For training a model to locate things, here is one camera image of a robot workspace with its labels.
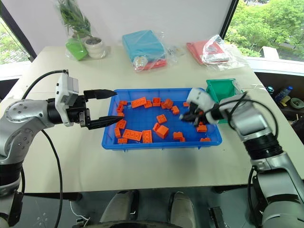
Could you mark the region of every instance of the bottle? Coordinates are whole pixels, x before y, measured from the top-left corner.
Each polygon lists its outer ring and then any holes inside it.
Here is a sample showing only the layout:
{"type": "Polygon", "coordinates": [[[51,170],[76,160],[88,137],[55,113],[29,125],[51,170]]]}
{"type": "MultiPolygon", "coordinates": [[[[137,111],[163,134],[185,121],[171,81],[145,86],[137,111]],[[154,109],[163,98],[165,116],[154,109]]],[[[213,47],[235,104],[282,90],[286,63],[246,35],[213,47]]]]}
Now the bottle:
{"type": "Polygon", "coordinates": [[[280,93],[278,93],[275,96],[275,102],[279,103],[284,97],[286,97],[290,93],[290,91],[292,91],[292,89],[293,89],[292,86],[283,89],[280,93]]]}
{"type": "Polygon", "coordinates": [[[269,95],[273,98],[273,94],[275,92],[274,88],[272,86],[267,86],[266,90],[269,93],[269,95]]]}

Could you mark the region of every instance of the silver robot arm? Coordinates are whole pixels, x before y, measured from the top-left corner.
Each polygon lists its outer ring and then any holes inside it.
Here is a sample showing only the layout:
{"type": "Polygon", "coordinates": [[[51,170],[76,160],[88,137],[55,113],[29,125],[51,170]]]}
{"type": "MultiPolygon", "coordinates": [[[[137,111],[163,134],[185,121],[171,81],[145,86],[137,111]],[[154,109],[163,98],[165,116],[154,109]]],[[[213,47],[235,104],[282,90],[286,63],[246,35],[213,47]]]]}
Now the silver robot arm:
{"type": "Polygon", "coordinates": [[[230,121],[251,158],[257,175],[253,178],[255,192],[265,205],[261,225],[265,228],[304,227],[304,184],[286,152],[282,150],[269,124],[256,109],[250,97],[236,95],[219,104],[200,90],[192,89],[187,102],[189,112],[181,120],[198,125],[200,121],[216,124],[230,121]]]}
{"type": "Polygon", "coordinates": [[[87,90],[78,95],[77,79],[64,72],[57,85],[56,96],[48,100],[20,100],[11,104],[0,119],[0,228],[14,226],[20,218],[23,193],[17,192],[22,163],[36,134],[55,124],[74,123],[89,130],[109,126],[119,116],[90,119],[86,102],[116,95],[111,90],[87,90]]]}

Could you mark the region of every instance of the window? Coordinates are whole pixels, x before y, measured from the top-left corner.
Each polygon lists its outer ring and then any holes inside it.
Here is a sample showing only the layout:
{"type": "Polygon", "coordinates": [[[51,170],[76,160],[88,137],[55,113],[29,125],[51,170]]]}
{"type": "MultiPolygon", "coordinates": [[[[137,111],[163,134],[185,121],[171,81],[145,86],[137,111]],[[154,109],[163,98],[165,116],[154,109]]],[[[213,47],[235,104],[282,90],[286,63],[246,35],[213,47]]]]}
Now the window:
{"type": "Polygon", "coordinates": [[[28,61],[29,54],[0,18],[0,65],[28,61]]]}
{"type": "Polygon", "coordinates": [[[304,0],[239,0],[225,41],[244,56],[304,62],[304,0]]]}

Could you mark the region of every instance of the blue cloth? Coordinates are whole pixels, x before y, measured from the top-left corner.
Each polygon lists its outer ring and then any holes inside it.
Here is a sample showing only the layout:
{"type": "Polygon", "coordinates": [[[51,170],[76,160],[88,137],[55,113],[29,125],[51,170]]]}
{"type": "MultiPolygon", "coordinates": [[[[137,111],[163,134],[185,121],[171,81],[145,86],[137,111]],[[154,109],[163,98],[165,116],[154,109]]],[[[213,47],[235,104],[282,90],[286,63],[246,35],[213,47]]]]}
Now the blue cloth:
{"type": "Polygon", "coordinates": [[[151,30],[123,35],[123,46],[131,62],[137,56],[145,56],[148,62],[165,58],[164,47],[151,30]]]}

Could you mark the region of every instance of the white wall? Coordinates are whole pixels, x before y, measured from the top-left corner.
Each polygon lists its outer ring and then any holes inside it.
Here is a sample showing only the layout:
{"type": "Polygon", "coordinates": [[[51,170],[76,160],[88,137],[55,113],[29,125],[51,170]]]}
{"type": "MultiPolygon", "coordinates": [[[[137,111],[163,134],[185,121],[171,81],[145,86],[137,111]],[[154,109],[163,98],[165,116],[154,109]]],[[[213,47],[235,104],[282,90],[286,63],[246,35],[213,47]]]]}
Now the white wall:
{"type": "MultiPolygon", "coordinates": [[[[56,0],[2,0],[38,54],[63,46],[65,29],[56,0]]],[[[166,41],[186,43],[220,32],[231,0],[78,0],[80,9],[107,45],[138,30],[163,31],[166,41]]]]}

